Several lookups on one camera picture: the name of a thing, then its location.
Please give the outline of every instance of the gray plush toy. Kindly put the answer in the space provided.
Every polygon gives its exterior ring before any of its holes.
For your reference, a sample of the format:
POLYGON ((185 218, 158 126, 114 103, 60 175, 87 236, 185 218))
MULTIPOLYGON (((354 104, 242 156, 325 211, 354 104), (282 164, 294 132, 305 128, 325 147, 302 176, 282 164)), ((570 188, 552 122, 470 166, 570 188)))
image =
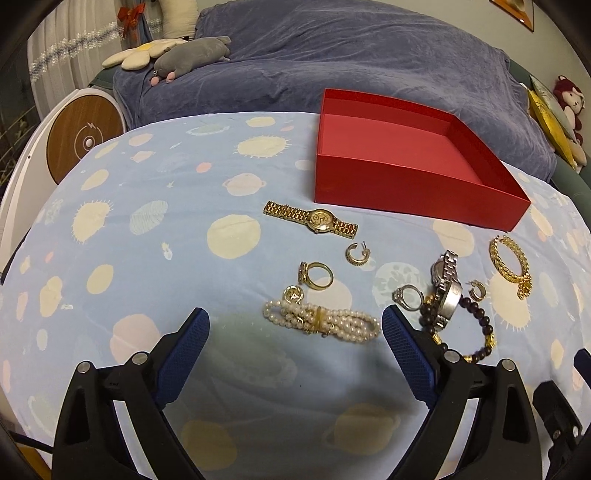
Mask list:
POLYGON ((154 64, 154 77, 150 84, 155 86, 160 79, 172 82, 191 70, 220 60, 229 61, 230 37, 207 37, 177 45, 162 55, 154 64))

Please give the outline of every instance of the red box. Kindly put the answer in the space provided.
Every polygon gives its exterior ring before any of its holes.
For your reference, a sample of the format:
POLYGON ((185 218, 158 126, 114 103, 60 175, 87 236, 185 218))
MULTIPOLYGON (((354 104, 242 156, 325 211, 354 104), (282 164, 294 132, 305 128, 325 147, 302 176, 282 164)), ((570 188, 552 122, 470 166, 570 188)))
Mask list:
POLYGON ((406 100, 324 92, 316 203, 510 231, 530 206, 513 176, 456 116, 406 100))

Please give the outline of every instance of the framed picture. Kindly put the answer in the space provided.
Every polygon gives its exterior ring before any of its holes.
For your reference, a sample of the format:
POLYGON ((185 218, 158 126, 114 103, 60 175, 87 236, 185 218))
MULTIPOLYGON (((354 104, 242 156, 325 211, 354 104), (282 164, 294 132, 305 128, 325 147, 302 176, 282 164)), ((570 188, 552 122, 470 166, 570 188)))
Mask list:
POLYGON ((533 0, 491 0, 491 2, 534 31, 533 0))

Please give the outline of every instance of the metal screw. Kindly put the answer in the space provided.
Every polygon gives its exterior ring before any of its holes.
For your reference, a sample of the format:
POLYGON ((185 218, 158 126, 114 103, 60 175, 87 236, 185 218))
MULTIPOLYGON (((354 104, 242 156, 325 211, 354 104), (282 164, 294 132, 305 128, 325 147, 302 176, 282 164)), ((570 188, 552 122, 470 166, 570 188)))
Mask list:
POLYGON ((501 364, 503 365, 503 368, 505 370, 507 370, 508 372, 512 372, 513 370, 515 370, 515 364, 513 363, 513 360, 509 360, 508 358, 505 358, 501 364))
POLYGON ((85 374, 90 370, 90 362, 81 362, 76 369, 78 370, 78 373, 85 374))
POLYGON ((446 350, 443 354, 443 358, 450 363, 456 364, 460 361, 460 354, 455 350, 446 350))
POLYGON ((131 361, 136 365, 143 365, 148 360, 148 354, 146 352, 136 353, 131 361))

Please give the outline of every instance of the red ribbon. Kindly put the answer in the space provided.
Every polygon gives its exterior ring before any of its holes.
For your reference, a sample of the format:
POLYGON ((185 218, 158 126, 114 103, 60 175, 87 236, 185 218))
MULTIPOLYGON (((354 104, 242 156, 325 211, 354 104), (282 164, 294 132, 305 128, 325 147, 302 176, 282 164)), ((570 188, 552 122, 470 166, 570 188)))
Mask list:
POLYGON ((123 23, 123 38, 129 30, 135 30, 138 26, 138 18, 144 13, 146 4, 139 4, 133 8, 121 7, 117 18, 123 23))

